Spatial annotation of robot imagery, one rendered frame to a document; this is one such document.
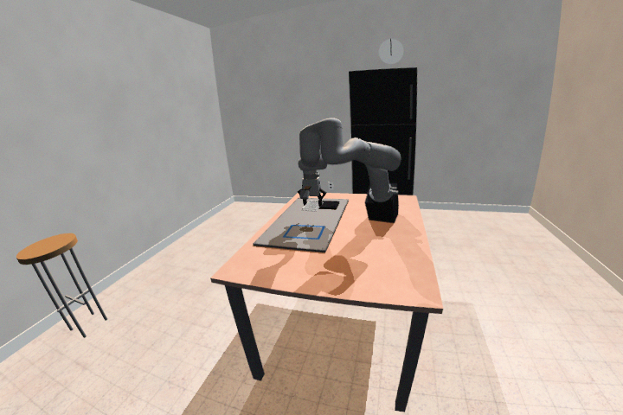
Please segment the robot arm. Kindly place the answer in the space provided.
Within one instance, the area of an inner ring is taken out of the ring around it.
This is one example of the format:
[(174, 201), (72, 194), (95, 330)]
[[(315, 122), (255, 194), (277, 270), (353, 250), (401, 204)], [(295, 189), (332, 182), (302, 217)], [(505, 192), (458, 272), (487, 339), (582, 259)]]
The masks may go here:
[(398, 195), (398, 191), (392, 191), (396, 188), (392, 188), (389, 184), (388, 170), (395, 171), (400, 166), (399, 151), (387, 145), (365, 142), (356, 137), (343, 146), (340, 120), (327, 118), (306, 126), (299, 133), (299, 144), (301, 155), (299, 168), (303, 170), (304, 179), (317, 178), (319, 176), (317, 170), (325, 169), (327, 164), (342, 164), (357, 160), (365, 163), (368, 170), (371, 186), (369, 196), (373, 201), (384, 202), (392, 195)]

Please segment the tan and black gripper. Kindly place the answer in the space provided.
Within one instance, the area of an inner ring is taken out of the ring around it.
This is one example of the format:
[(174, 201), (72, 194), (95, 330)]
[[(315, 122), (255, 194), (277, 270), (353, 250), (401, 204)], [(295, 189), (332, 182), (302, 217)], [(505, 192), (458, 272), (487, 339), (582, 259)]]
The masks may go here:
[[(324, 198), (324, 196), (326, 195), (326, 192), (323, 191), (321, 189), (321, 184), (320, 184), (320, 180), (319, 178), (315, 178), (315, 179), (311, 179), (311, 180), (307, 180), (303, 178), (302, 181), (302, 189), (304, 189), (305, 186), (311, 187), (309, 196), (317, 196), (317, 198), (319, 198), (318, 200), (318, 206), (321, 207), (322, 205), (322, 199)], [(321, 193), (323, 193), (323, 195), (321, 195)], [(303, 199), (303, 203), (304, 205), (307, 203), (307, 199)]]

